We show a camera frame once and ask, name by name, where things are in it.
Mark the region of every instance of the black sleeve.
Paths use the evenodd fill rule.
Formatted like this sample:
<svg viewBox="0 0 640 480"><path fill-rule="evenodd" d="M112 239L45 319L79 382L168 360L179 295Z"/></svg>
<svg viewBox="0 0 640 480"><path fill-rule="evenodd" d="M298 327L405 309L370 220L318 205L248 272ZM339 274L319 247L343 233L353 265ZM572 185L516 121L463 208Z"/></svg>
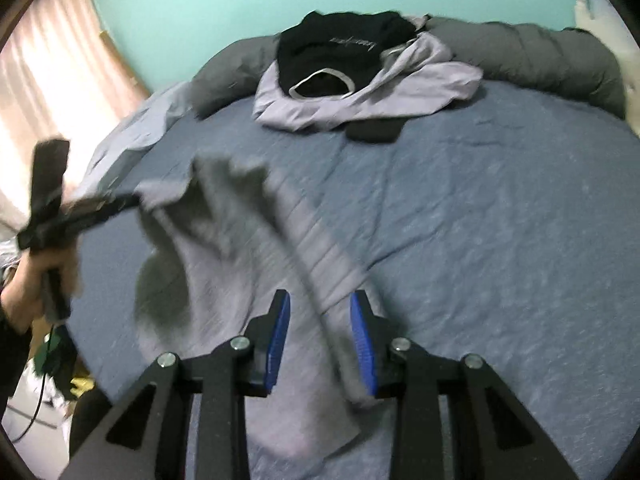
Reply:
<svg viewBox="0 0 640 480"><path fill-rule="evenodd" d="M31 329L24 335L15 333L0 305L0 418L4 415L7 399L14 394L24 370L24 364L29 357L30 342Z"/></svg>

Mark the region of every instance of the white floor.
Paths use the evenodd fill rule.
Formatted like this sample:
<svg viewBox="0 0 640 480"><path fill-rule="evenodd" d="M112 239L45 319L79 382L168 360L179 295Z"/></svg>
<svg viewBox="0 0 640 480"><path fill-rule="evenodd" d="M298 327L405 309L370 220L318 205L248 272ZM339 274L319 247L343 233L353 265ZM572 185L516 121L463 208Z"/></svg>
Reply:
<svg viewBox="0 0 640 480"><path fill-rule="evenodd" d="M29 418L7 409L2 418L2 426L9 438L16 438L24 431L37 403L38 395L26 388L24 378L20 379L14 397L9 399L9 406L28 414ZM43 480L56 480L69 461L68 446L62 427L63 417L53 408L43 404L38 421L46 423L47 426L36 422L15 448L34 475Z"/></svg>

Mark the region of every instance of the human hand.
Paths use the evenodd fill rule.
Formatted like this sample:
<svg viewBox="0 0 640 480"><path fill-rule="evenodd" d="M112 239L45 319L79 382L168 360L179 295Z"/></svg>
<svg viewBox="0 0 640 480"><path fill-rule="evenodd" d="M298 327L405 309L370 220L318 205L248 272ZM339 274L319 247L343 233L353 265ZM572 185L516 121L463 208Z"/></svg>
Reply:
<svg viewBox="0 0 640 480"><path fill-rule="evenodd" d="M2 291L0 303L4 314L18 334L27 332L31 323L43 316L42 279L50 269L59 269L62 292L71 296L78 276L76 244L65 249L48 249L37 254L25 251L14 278Z"/></svg>

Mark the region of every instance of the bolt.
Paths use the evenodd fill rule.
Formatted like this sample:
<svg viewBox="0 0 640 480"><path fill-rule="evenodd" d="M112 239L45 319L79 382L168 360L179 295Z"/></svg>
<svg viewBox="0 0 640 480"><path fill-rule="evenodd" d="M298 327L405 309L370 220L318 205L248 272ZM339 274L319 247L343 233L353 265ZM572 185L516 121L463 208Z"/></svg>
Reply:
<svg viewBox="0 0 640 480"><path fill-rule="evenodd" d="M405 337L396 337L391 342L391 348L396 352L406 352L409 348L411 348L411 341L409 341Z"/></svg>
<svg viewBox="0 0 640 480"><path fill-rule="evenodd" d="M479 370L484 365L484 359L478 354L469 354L465 357L465 365L472 370Z"/></svg>
<svg viewBox="0 0 640 480"><path fill-rule="evenodd" d="M231 340L231 348L236 351L246 350L251 345L251 341L243 335L239 335Z"/></svg>
<svg viewBox="0 0 640 480"><path fill-rule="evenodd" d="M161 368L168 368L169 366L175 365L175 354L172 354L171 352L162 354L158 358L158 364Z"/></svg>

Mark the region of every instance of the white curtain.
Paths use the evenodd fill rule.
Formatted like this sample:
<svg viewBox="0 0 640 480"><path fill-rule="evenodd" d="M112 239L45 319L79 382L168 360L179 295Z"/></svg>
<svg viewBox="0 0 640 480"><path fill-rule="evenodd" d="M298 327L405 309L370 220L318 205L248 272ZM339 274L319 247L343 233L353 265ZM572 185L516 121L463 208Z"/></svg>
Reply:
<svg viewBox="0 0 640 480"><path fill-rule="evenodd" d="M91 0L35 0L0 53L0 222L28 216L31 153L71 141L65 181L77 184L104 137L145 98L99 37Z"/></svg>

